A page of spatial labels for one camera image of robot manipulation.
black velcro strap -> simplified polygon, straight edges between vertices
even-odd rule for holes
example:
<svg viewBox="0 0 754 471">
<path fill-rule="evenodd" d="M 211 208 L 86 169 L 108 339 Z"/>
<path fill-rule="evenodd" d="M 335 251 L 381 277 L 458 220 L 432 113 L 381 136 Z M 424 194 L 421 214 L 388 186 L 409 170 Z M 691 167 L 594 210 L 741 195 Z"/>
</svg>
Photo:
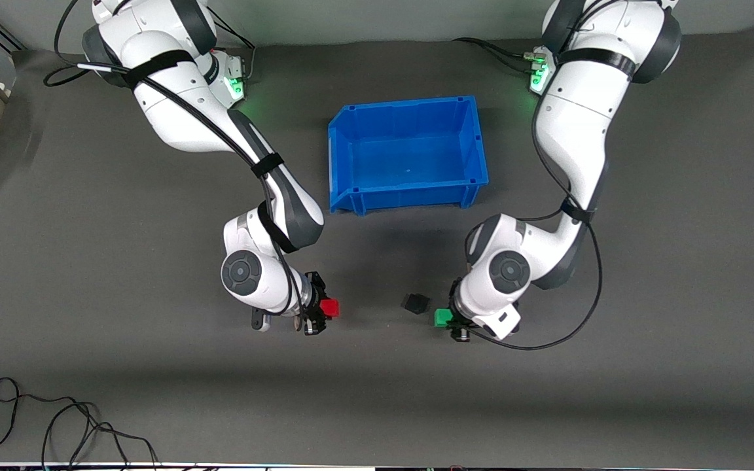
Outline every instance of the black velcro strap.
<svg viewBox="0 0 754 471">
<path fill-rule="evenodd" d="M 257 164 L 252 165 L 251 169 L 252 173 L 254 173 L 257 178 L 262 178 L 281 164 L 284 164 L 284 159 L 281 158 L 281 155 L 279 155 L 278 152 L 273 152 L 266 157 L 261 158 Z"/>
<path fill-rule="evenodd" d="M 149 77 L 150 74 L 176 67 L 177 63 L 180 62 L 194 62 L 194 58 L 186 50 L 170 50 L 161 53 L 123 74 L 124 81 L 126 82 L 126 86 L 132 90 L 137 86 L 138 82 Z"/>
<path fill-rule="evenodd" d="M 560 210 L 563 211 L 568 215 L 568 217 L 573 218 L 573 220 L 580 221 L 583 223 L 591 223 L 592 218 L 595 217 L 595 210 L 593 211 L 587 211 L 586 209 L 580 209 L 575 205 L 572 205 L 571 202 L 569 202 L 569 199 L 566 198 L 563 200 L 563 204 L 560 205 Z"/>
<path fill-rule="evenodd" d="M 258 218 L 260 219 L 261 226 L 264 226 L 266 233 L 270 235 L 270 239 L 275 244 L 278 244 L 278 247 L 281 247 L 284 253 L 293 253 L 298 250 L 296 247 L 293 247 L 293 244 L 290 244 L 290 239 L 287 239 L 287 236 L 281 232 L 281 228 L 272 222 L 269 212 L 266 211 L 266 201 L 258 206 Z"/>
<path fill-rule="evenodd" d="M 599 50 L 599 48 L 583 48 L 582 50 L 568 50 L 560 54 L 558 65 L 567 62 L 576 62 L 578 60 L 587 60 L 589 62 L 605 63 L 611 67 L 625 72 L 628 77 L 633 77 L 636 71 L 636 63 L 628 56 L 623 56 L 611 50 Z"/>
</svg>

robotic arm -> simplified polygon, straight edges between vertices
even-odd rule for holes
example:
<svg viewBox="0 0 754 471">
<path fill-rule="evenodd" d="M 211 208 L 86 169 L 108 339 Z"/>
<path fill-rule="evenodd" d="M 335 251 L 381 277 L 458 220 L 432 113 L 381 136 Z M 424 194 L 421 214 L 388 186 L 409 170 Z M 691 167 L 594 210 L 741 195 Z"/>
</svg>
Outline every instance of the robotic arm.
<svg viewBox="0 0 754 471">
<path fill-rule="evenodd" d="M 659 77 L 679 51 L 673 4 L 555 0 L 548 9 L 543 40 L 556 72 L 535 112 L 533 136 L 544 163 L 553 160 L 571 188 L 555 232 L 508 215 L 490 217 L 470 232 L 465 253 L 471 270 L 450 299 L 459 324 L 505 339 L 518 327 L 516 305 L 529 283 L 551 289 L 569 280 L 598 208 L 605 134 L 628 85 Z"/>
<path fill-rule="evenodd" d="M 87 57 L 131 69 L 126 75 L 99 75 L 134 90 L 159 138 L 185 152 L 236 152 L 203 122 L 137 78 L 161 84 L 216 125 L 239 146 L 264 185 L 267 201 L 225 224 L 225 289 L 255 308 L 252 327 L 257 330 L 269 328 L 270 316 L 282 315 L 298 316 L 305 322 L 305 334 L 322 332 L 337 312 L 327 303 L 332 300 L 321 278 L 291 269 L 278 250 L 291 253 L 314 244 L 322 234 L 322 211 L 251 120 L 230 109 L 238 99 L 233 74 L 242 68 L 240 60 L 210 52 L 216 36 L 206 0 L 99 0 L 92 5 L 99 24 L 84 34 Z"/>
</svg>

gray table surface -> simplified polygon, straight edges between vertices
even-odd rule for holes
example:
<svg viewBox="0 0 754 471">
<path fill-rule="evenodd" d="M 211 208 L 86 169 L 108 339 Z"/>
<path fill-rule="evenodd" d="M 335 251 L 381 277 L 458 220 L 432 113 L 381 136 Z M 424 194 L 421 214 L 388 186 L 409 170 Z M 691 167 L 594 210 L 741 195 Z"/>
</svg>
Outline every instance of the gray table surface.
<svg viewBox="0 0 754 471">
<path fill-rule="evenodd" d="M 535 42 L 505 43 L 516 50 Z M 754 468 L 754 30 L 685 39 L 613 126 L 596 220 L 605 292 L 548 351 L 457 345 L 404 312 L 443 304 L 461 242 L 562 195 L 530 143 L 526 77 L 469 44 L 260 50 L 242 110 L 327 208 L 327 123 L 346 104 L 474 95 L 491 183 L 476 205 L 327 215 L 289 257 L 343 315 L 305 338 L 249 328 L 219 282 L 222 225 L 261 191 L 238 158 L 159 141 L 127 90 L 48 90 L 16 56 L 0 130 L 0 375 L 93 400 L 164 461 Z M 556 339 L 595 290 L 589 250 L 521 304 L 520 343 Z M 0 460 L 36 460 L 54 406 L 25 404 Z M 0 405 L 0 435 L 9 406 Z M 60 424 L 57 458 L 81 423 Z M 131 454 L 145 460 L 143 450 Z M 116 461 L 101 439 L 90 460 Z"/>
</svg>

blue crate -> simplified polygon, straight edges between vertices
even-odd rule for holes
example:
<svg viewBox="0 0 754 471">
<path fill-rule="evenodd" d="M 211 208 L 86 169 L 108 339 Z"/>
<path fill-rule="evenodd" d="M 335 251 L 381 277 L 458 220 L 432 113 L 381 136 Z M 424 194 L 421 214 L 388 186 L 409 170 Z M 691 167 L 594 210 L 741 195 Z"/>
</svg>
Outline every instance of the blue crate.
<svg viewBox="0 0 754 471">
<path fill-rule="evenodd" d="M 347 105 L 330 122 L 330 211 L 457 203 L 488 184 L 472 96 Z"/>
</svg>

green block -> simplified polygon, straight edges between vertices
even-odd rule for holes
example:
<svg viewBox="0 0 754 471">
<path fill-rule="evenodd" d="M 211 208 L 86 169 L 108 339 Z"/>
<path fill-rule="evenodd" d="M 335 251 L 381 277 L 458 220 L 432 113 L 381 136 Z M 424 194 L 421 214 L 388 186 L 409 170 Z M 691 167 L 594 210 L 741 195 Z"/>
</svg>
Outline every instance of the green block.
<svg viewBox="0 0 754 471">
<path fill-rule="evenodd" d="M 439 328 L 445 328 L 446 323 L 452 320 L 452 312 L 449 309 L 436 309 L 435 310 L 435 326 Z"/>
</svg>

